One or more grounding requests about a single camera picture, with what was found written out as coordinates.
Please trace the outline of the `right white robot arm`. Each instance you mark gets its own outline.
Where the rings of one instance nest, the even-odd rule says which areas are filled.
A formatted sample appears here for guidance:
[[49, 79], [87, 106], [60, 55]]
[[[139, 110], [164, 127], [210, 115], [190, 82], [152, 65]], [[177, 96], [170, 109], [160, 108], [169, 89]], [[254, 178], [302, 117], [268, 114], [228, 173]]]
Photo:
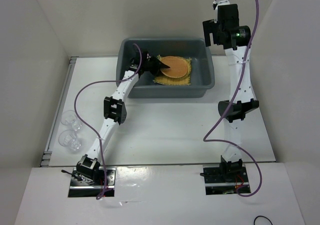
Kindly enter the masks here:
[[237, 4], [228, 0], [214, 1], [217, 18], [202, 23], [205, 45], [221, 45], [225, 51], [230, 72], [230, 96], [218, 103], [223, 121], [224, 138], [228, 146], [220, 157], [219, 171], [224, 182], [234, 182], [243, 170], [241, 153], [241, 122], [259, 107], [250, 77], [250, 53], [253, 34], [247, 25], [240, 25]]

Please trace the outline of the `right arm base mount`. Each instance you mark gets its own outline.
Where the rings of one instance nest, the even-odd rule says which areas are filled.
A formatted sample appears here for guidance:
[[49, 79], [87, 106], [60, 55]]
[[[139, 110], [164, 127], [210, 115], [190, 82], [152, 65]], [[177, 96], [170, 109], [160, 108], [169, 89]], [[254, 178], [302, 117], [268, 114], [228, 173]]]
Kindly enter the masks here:
[[218, 164], [204, 165], [199, 174], [203, 177], [206, 195], [250, 194], [251, 188], [246, 167], [241, 171], [223, 174]]

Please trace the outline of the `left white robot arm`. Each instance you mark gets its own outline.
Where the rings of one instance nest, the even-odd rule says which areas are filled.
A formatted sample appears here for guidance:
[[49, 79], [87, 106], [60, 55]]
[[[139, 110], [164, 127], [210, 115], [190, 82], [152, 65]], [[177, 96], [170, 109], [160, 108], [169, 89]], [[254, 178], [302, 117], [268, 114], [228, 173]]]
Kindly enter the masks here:
[[130, 64], [124, 72], [124, 76], [116, 91], [105, 97], [103, 101], [103, 123], [100, 131], [94, 130], [97, 138], [94, 140], [88, 152], [82, 156], [76, 165], [76, 172], [88, 185], [94, 185], [102, 179], [99, 170], [100, 165], [105, 164], [103, 154], [116, 129], [125, 122], [127, 110], [125, 101], [141, 75], [149, 72], [155, 77], [169, 66], [161, 62], [157, 57], [151, 56], [147, 51], [136, 52], [136, 57], [130, 60]]

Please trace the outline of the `clear plastic cup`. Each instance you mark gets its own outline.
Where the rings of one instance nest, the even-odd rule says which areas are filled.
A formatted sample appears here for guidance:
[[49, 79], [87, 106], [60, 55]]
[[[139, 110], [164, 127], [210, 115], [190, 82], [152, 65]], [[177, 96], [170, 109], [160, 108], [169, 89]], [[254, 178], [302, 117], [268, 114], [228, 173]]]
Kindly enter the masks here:
[[75, 132], [79, 131], [82, 128], [82, 122], [73, 110], [67, 110], [63, 112], [61, 115], [60, 122], [64, 126], [67, 126]]
[[78, 152], [82, 147], [77, 133], [70, 129], [63, 131], [59, 135], [58, 142], [62, 147], [68, 148], [73, 152]]

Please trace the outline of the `square bamboo mat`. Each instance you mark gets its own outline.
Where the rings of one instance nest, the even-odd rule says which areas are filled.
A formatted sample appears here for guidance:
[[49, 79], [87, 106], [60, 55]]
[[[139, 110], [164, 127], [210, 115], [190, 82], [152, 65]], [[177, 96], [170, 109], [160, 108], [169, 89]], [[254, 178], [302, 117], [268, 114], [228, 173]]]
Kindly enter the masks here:
[[153, 81], [156, 84], [166, 86], [188, 86], [191, 84], [192, 59], [180, 56], [160, 56], [157, 58], [169, 69], [162, 69], [161, 74]]

